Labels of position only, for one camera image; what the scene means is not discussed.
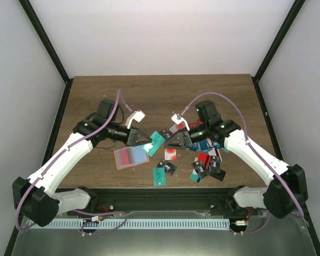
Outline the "red stripe card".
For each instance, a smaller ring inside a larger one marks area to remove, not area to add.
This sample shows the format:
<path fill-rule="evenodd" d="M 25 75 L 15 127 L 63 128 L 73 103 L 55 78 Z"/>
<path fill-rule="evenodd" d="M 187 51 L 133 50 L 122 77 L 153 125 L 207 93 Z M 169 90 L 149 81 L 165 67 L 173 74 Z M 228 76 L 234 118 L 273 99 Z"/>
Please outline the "red stripe card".
<path fill-rule="evenodd" d="M 130 148 L 123 148 L 117 151 L 117 157 L 120 167 L 131 165 L 133 163 L 133 157 Z"/>

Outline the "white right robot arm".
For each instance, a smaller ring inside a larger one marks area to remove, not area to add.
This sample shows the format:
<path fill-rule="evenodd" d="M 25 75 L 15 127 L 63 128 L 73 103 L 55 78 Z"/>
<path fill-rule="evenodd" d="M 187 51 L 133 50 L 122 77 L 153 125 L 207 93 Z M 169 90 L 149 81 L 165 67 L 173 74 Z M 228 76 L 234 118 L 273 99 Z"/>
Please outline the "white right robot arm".
<path fill-rule="evenodd" d="M 304 215 L 302 206 L 308 199 L 308 190 L 305 171 L 300 165 L 290 166 L 264 150 L 246 136 L 237 123 L 223 120 L 211 100 L 202 101 L 195 108 L 201 123 L 180 129 L 164 143 L 164 147 L 186 150 L 196 142 L 211 139 L 238 156 L 265 183 L 263 188 L 237 190 L 226 201 L 229 213 L 238 215 L 245 207 L 252 207 L 266 209 L 279 219 L 294 210 Z"/>

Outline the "teal card large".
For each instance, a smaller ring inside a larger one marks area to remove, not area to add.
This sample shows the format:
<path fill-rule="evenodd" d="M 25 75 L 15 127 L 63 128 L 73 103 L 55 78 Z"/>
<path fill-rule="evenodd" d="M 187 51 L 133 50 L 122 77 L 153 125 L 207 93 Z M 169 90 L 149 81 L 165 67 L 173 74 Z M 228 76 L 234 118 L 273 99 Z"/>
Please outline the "teal card large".
<path fill-rule="evenodd" d="M 151 142 L 142 146 L 143 150 L 149 157 L 152 157 L 155 152 L 160 148 L 164 143 L 165 138 L 158 132 L 154 132 L 151 136 Z"/>

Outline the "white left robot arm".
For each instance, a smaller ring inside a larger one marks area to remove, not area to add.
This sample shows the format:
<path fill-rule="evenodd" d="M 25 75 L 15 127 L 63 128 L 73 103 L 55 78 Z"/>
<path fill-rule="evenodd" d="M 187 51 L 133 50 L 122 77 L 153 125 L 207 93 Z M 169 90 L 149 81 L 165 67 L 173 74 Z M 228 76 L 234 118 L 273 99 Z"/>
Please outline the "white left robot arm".
<path fill-rule="evenodd" d="M 86 187 L 59 193 L 57 188 L 73 167 L 101 141 L 111 139 L 135 147 L 151 142 L 151 138 L 132 122 L 140 122 L 145 114 L 134 110 L 125 124 L 115 121 L 118 101 L 104 99 L 97 110 L 77 123 L 65 144 L 35 173 L 18 177 L 13 185 L 14 207 L 40 227 L 57 215 L 81 210 L 93 215 L 98 209 L 98 196 Z"/>

